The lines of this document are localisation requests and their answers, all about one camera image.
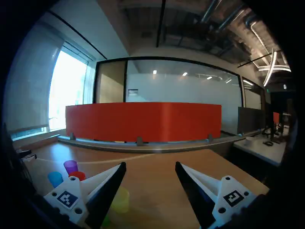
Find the ceiling light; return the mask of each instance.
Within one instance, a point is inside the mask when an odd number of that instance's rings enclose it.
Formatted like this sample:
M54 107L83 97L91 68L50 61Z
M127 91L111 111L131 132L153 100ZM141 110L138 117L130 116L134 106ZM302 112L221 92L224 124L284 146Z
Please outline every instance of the ceiling light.
M265 78L265 81L264 81L264 87L267 85L267 83L270 79L270 76L273 72L273 68L274 68L275 61L276 61L276 56L277 56L277 52L275 52L274 49L272 49L271 65L270 65L270 69L269 69L267 76Z
M253 86L253 83L250 83L249 81L246 81L245 79L243 80L245 83L250 84L251 86Z
M259 71L268 71L269 68L262 68L262 69L259 69ZM291 72L291 70L289 68L273 68L273 70L283 70L283 71L289 71Z
M284 67L284 68L289 68L288 65L274 65L274 67ZM265 65L265 66L259 66L258 68L270 68L270 65Z

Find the purple cup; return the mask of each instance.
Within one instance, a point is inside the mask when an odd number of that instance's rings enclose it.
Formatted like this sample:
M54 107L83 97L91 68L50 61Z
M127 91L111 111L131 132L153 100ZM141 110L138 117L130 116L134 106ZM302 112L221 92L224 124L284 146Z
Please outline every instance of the purple cup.
M73 160L66 161L64 163L64 168L66 169L68 174L79 170L78 167L77 167L77 162L73 161Z

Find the desk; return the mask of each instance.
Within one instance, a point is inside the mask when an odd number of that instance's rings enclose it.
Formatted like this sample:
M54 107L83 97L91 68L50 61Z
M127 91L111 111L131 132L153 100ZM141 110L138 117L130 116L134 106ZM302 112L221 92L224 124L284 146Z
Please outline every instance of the desk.
M247 153L251 153L272 165L279 166L284 155L286 142L280 144L273 143L273 146L270 147L263 144L265 141L268 141L268 139L259 135L258 137L255 137L255 140L250 146L245 145L246 140L234 142L233 145L234 147Z
M109 211L109 228L182 228L198 229L199 223L187 195L175 172L181 163L200 172L221 179L231 175L254 194L266 194L268 188L237 166L211 150L197 150L166 154L134 154L102 152L54 143L37 150L36 168L30 171L40 193L52 190L47 180L51 171L59 171L67 179L63 162L77 160L79 170L91 177L121 161L127 171L122 186L130 193L130 209L124 214Z

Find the window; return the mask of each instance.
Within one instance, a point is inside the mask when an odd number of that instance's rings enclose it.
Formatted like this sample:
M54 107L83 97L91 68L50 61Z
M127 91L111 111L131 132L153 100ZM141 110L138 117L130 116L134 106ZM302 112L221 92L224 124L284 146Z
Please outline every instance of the window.
M83 104L87 64L60 51L50 87L50 130L66 127L66 106Z
M246 78L242 78L242 79L244 83L246 107L261 110L262 109L261 95L263 94L263 89Z

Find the window blind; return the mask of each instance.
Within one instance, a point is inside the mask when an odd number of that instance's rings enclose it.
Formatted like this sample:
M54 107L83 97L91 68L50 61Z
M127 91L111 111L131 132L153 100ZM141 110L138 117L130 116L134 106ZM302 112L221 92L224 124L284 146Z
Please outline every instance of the window blind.
M63 43L39 24L23 40L5 88L4 121L10 133L48 126L50 84Z

